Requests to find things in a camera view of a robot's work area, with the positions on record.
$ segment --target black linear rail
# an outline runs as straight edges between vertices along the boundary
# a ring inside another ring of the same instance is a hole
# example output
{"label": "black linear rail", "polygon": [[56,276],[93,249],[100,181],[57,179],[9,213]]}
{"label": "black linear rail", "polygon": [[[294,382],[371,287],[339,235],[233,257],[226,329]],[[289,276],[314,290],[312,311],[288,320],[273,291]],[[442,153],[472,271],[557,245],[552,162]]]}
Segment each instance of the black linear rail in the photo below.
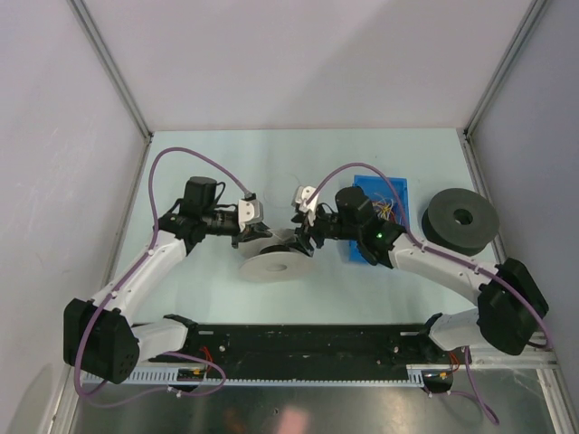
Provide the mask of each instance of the black linear rail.
{"label": "black linear rail", "polygon": [[[206,346],[229,378],[248,380],[407,380],[407,364],[446,364],[424,325],[193,325],[183,353]],[[461,363],[464,354],[456,351]],[[155,362],[182,363],[159,356]],[[210,371],[209,377],[219,378]]]}

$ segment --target metal frame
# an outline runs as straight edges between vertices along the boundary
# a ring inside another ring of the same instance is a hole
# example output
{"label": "metal frame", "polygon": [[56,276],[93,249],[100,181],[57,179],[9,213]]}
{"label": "metal frame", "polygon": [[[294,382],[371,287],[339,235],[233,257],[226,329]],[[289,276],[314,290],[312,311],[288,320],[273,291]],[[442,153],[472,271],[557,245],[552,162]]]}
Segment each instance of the metal frame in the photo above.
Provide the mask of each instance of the metal frame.
{"label": "metal frame", "polygon": [[490,83],[487,85],[482,97],[479,99],[477,107],[470,116],[469,122],[464,128],[467,137],[472,136],[472,133],[480,123],[480,119],[493,101],[494,97],[497,95],[497,92],[505,78],[512,70],[518,56],[525,48],[531,33],[535,30],[536,25],[539,23],[550,2],[551,0],[533,0],[533,3],[528,7],[525,16],[505,51],[505,54],[503,54],[502,59],[498,63],[498,67],[495,69],[495,72],[490,79]]}
{"label": "metal frame", "polygon": [[[147,127],[137,102],[132,96],[128,84],[123,79],[117,64],[114,62],[110,51],[102,38],[100,31],[92,18],[89,9],[83,0],[67,0],[71,6],[71,10],[77,17],[83,31],[97,56],[99,57],[103,68],[107,72],[112,85],[117,91],[123,104],[125,105],[129,115],[133,118],[139,132],[146,139],[143,155],[140,159],[140,166],[138,173],[135,176],[135,181],[132,185],[132,190],[128,199],[127,207],[125,209],[119,236],[115,240],[114,250],[109,260],[108,271],[105,276],[105,281],[108,281],[114,274],[117,262],[119,260],[120,245],[124,240],[128,219],[133,209],[133,205],[137,196],[137,189],[140,180],[143,176],[145,162],[147,161],[147,154],[150,148],[150,140],[152,133]],[[495,70],[489,85],[481,96],[477,107],[464,129],[458,130],[461,147],[465,156],[465,161],[470,171],[470,176],[475,187],[475,191],[487,197],[489,200],[489,192],[484,181],[484,177],[480,170],[479,161],[475,150],[472,146],[472,133],[480,123],[482,116],[488,109],[490,103],[498,93],[501,84],[504,82],[508,73],[511,71],[517,57],[524,49],[530,34],[536,28],[537,23],[546,10],[550,0],[534,0],[527,9],[521,24],[517,28],[509,46],[503,55],[497,69]],[[498,260],[506,258],[504,243],[500,235],[492,243],[493,250]],[[553,353],[539,353],[535,351],[525,351],[520,357],[512,358],[504,354],[497,354],[496,351],[488,348],[479,348],[472,350],[473,365],[476,369],[495,369],[495,368],[511,368],[511,369],[536,369],[539,381],[543,388],[543,393],[546,397],[547,407],[551,414],[551,418],[557,433],[579,432],[577,421],[574,418],[572,408],[569,406],[569,398],[562,382],[556,358]],[[413,372],[414,369],[422,368],[421,366],[409,366]],[[139,367],[137,371],[153,369],[150,366]],[[74,413],[76,411],[78,396],[74,390],[72,380],[73,370],[67,368],[63,371],[61,380],[62,393],[58,395],[54,403],[54,413],[49,420],[46,432],[55,434],[69,433],[73,421]]]}
{"label": "metal frame", "polygon": [[107,48],[107,44],[104,42],[104,39],[100,34],[99,28],[90,15],[89,9],[84,4],[83,0],[67,1],[71,6],[72,12],[78,19],[84,34],[89,40],[90,45],[92,45],[92,48],[94,48],[100,63],[102,63],[102,66],[105,69],[105,72],[107,72],[107,75],[109,75],[110,82],[115,87],[115,90],[119,94],[120,99],[125,105],[129,115],[133,118],[135,125],[137,125],[137,128],[143,137],[149,139],[151,132],[147,127],[147,122],[143,118],[143,115],[138,108],[137,102],[133,98],[127,83],[123,79],[123,76],[119,71],[119,67],[113,60],[109,48]]}
{"label": "metal frame", "polygon": [[577,418],[573,406],[570,405],[571,400],[561,372],[558,370],[537,370],[536,375],[541,384],[555,432],[557,434],[579,432]]}

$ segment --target white wall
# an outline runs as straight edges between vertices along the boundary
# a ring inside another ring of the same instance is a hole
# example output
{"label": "white wall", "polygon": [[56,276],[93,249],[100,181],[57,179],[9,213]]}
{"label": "white wall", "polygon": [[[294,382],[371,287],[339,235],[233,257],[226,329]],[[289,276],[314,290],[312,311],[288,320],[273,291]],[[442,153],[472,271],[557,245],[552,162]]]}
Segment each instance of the white wall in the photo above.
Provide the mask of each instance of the white wall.
{"label": "white wall", "polygon": [[508,253],[535,274],[579,406],[579,2],[556,0],[475,134]]}
{"label": "white wall", "polygon": [[531,0],[87,0],[152,130],[464,127]]}
{"label": "white wall", "polygon": [[62,374],[62,310],[104,279],[144,140],[65,1],[0,3],[0,432],[30,434]]}

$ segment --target blue container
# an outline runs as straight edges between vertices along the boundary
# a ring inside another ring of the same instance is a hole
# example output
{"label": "blue container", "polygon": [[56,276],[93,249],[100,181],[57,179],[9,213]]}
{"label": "blue container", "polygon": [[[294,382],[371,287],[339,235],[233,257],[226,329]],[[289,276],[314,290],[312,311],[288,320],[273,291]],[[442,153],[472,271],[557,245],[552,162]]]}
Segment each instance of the blue container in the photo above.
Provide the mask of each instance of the blue container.
{"label": "blue container", "polygon": [[[398,197],[402,200],[404,210],[406,211],[406,216],[410,219],[410,213],[408,211],[408,184],[406,183],[406,178],[388,178],[393,184],[394,189],[398,193]],[[392,208],[394,211],[394,218],[399,224],[404,224],[402,219],[402,213],[400,210],[400,205],[396,203],[394,195],[390,190],[390,187],[382,180],[380,176],[366,176],[366,175],[355,175],[353,186],[361,187],[364,190],[366,196],[370,198],[373,203],[376,203],[376,209],[378,203],[391,203],[394,205]],[[350,260],[353,262],[361,262],[367,264],[358,248],[355,241],[350,241]]]}

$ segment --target table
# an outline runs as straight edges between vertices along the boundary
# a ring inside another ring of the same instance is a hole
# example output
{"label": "table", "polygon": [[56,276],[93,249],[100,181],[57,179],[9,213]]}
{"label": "table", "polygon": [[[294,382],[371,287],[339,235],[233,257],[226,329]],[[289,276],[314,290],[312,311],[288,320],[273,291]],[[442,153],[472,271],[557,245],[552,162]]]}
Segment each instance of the table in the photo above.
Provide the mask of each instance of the table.
{"label": "table", "polygon": [[[290,205],[300,184],[317,185],[336,167],[365,162],[389,176],[408,179],[414,231],[431,198],[450,187],[472,189],[456,130],[310,129],[188,131],[155,133],[138,186],[117,272],[148,242],[152,219],[147,176],[155,156],[183,146],[208,156],[233,172],[263,201],[271,228],[294,227]],[[350,169],[332,180],[320,201],[333,203],[335,192],[352,184],[365,169]],[[226,181],[223,203],[242,194],[225,175],[183,153],[163,157],[155,175],[159,213],[183,195],[185,181],[206,175]],[[399,270],[347,260],[345,241],[328,241],[314,256],[316,271],[300,280],[252,284],[239,279],[243,258],[225,237],[207,237],[161,282],[142,306],[138,322],[174,313],[202,323],[391,324],[423,322],[438,312],[472,307],[466,299],[424,278]],[[481,259],[494,260],[491,247]]]}

